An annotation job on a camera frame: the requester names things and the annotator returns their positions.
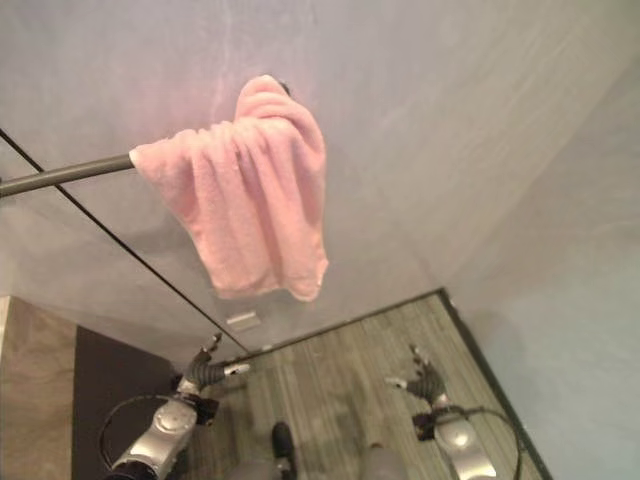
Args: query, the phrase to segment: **pink towel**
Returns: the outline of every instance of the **pink towel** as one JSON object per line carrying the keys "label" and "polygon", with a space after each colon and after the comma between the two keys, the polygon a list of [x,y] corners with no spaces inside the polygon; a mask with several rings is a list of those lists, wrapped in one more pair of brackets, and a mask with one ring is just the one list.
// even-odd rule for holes
{"label": "pink towel", "polygon": [[272,77],[245,85],[233,123],[185,130],[130,157],[191,234],[222,298],[276,288],[318,295],[328,265],[324,141]]}

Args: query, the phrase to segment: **foot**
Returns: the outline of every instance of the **foot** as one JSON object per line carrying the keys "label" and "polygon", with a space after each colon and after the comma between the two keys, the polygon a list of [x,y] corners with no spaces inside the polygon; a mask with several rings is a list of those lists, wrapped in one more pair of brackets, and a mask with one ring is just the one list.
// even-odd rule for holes
{"label": "foot", "polygon": [[295,447],[291,429],[285,422],[278,422],[271,430],[271,445],[273,456],[276,457],[276,465],[282,480],[296,480],[298,469],[296,467]]}

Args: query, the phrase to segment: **wooden floor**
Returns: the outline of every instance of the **wooden floor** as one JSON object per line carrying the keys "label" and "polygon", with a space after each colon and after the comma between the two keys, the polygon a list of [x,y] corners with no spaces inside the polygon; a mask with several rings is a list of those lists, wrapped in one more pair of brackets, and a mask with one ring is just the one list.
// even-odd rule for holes
{"label": "wooden floor", "polygon": [[[383,380],[412,376],[411,342],[429,354],[456,403],[500,409],[433,295],[256,357],[251,373],[214,387],[218,416],[196,432],[181,478],[221,479],[239,462],[270,458],[270,430],[278,420],[292,427],[303,480],[357,479],[373,442],[399,452],[412,480],[453,478],[436,445],[419,443],[413,433],[411,416],[425,404]],[[473,423],[498,478],[512,478],[511,432],[497,419]],[[527,454],[522,478],[541,478]]]}

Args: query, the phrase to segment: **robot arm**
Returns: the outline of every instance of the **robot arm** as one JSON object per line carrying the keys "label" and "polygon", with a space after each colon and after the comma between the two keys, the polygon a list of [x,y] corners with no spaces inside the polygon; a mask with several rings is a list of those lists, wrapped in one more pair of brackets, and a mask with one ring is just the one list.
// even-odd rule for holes
{"label": "robot arm", "polygon": [[209,365],[221,338],[216,335],[196,354],[174,396],[156,410],[151,426],[114,462],[105,480],[164,480],[195,426],[213,422],[218,402],[203,398],[202,389],[250,368],[248,364]]}
{"label": "robot arm", "polygon": [[413,417],[418,439],[435,440],[459,480],[496,477],[496,470],[475,428],[447,396],[438,371],[416,346],[411,345],[410,348],[413,361],[418,366],[418,380],[387,378],[386,381],[426,400],[431,406],[431,413]]}

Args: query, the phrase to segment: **towel rod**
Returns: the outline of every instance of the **towel rod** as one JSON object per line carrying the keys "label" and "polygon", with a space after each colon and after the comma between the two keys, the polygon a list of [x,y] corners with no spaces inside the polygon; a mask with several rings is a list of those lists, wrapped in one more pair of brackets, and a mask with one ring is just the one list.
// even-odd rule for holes
{"label": "towel rod", "polygon": [[0,180],[0,198],[129,168],[133,168],[129,155],[118,155],[70,167],[56,168],[6,182]]}

